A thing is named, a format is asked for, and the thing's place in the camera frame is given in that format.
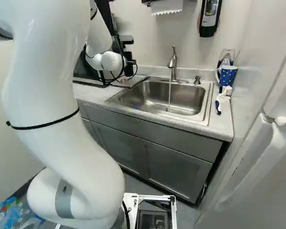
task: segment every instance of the sink faucet handle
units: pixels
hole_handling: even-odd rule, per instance
[[[201,83],[200,83],[200,78],[201,78],[201,77],[200,77],[199,75],[194,76],[193,79],[195,80],[195,81],[194,81],[194,84],[195,84],[195,85],[201,84]]]
[[[199,75],[196,75],[196,76],[193,77],[193,79],[194,79],[194,80],[200,80],[200,76],[199,76]]]
[[[173,48],[174,55],[176,55],[176,47],[173,45],[172,48]]]
[[[172,55],[168,65],[167,65],[168,68],[176,68],[177,67],[176,48],[174,45],[172,46],[172,48],[173,48],[173,55]]]

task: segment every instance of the white countertop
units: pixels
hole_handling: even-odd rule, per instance
[[[119,107],[114,106],[109,103],[105,103],[107,99],[117,94],[124,88],[108,86],[106,88],[100,88],[95,86],[87,86],[82,84],[73,84],[73,91],[75,98],[78,102],[110,110],[113,112],[129,115],[132,117],[140,118],[150,122],[174,127],[177,129],[189,131],[192,133],[212,137],[215,139],[231,142],[233,140],[233,122],[231,115],[231,106],[230,102],[224,102],[221,104],[222,114],[217,115],[215,109],[215,100],[218,92],[218,86],[214,84],[212,104],[211,104],[211,113],[209,125],[204,126],[196,123],[183,123],[179,121],[167,120],[167,118],[148,112],[143,112],[135,109],[119,109]]]

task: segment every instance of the refrigerator handle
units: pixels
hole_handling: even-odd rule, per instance
[[[275,122],[272,123],[272,129],[272,139],[265,151],[236,188],[219,199],[215,207],[217,211],[223,211],[244,199],[285,155],[286,133],[280,131]]]

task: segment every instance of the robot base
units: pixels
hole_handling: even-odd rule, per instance
[[[129,229],[177,229],[177,205],[175,196],[149,196],[125,193],[123,201],[128,210]],[[118,223],[127,229],[126,219]]]

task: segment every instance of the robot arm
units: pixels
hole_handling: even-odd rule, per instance
[[[96,70],[121,69],[123,62],[126,63],[126,59],[120,54],[109,51],[112,46],[112,37],[93,0],[90,5],[91,22],[86,42],[86,61]]]
[[[106,66],[109,37],[100,18],[91,25],[89,8],[89,0],[0,0],[0,27],[15,43],[2,101],[19,139],[47,166],[29,187],[30,207],[69,227],[108,229],[123,199],[123,173],[86,131],[72,91],[89,27],[88,53],[102,52]]]

